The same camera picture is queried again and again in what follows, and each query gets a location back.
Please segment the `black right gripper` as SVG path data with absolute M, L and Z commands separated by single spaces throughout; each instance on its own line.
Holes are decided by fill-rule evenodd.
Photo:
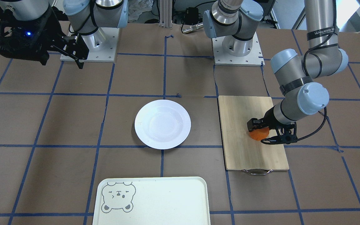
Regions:
M 89 48 L 80 35 L 66 36 L 57 32 L 47 33 L 48 51 L 55 51 L 72 58 L 79 69 L 83 69 Z

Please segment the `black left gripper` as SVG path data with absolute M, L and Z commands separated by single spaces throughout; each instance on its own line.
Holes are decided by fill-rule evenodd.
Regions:
M 247 121 L 249 136 L 263 144 L 291 144 L 297 142 L 296 123 L 283 124 L 274 115 L 274 108 L 268 110 L 261 119 Z

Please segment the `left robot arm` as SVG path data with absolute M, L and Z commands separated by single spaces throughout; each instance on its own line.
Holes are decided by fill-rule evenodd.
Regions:
M 263 144 L 300 141 L 296 122 L 321 110 L 327 113 L 329 93 L 314 79 L 339 73 L 348 65 L 348 55 L 338 44 L 336 1 L 306 0 L 304 4 L 309 48 L 301 56 L 285 49 L 272 57 L 271 67 L 284 99 L 264 117 L 247 122 L 250 137 Z M 223 53 L 245 59 L 253 50 L 261 19 L 263 8 L 253 0 L 217 0 L 204 12 L 203 25 L 213 41 L 224 38 Z

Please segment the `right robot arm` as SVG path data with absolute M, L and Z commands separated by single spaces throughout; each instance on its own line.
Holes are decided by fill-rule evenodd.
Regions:
M 128 22 L 127 0 L 65 0 L 63 7 L 71 26 L 66 35 L 47 0 L 0 0 L 0 55 L 46 65 L 49 52 L 72 58 L 79 69 L 90 51 L 106 44 L 102 28 L 124 28 Z

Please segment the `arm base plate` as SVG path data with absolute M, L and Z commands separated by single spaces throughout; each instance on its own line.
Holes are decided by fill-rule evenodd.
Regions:
M 212 38 L 212 49 L 216 66 L 261 67 L 265 65 L 256 33 L 248 41 L 237 40 L 233 36 Z
M 119 33 L 120 29 L 116 27 L 99 27 L 94 34 L 82 36 L 89 48 L 84 62 L 114 63 Z

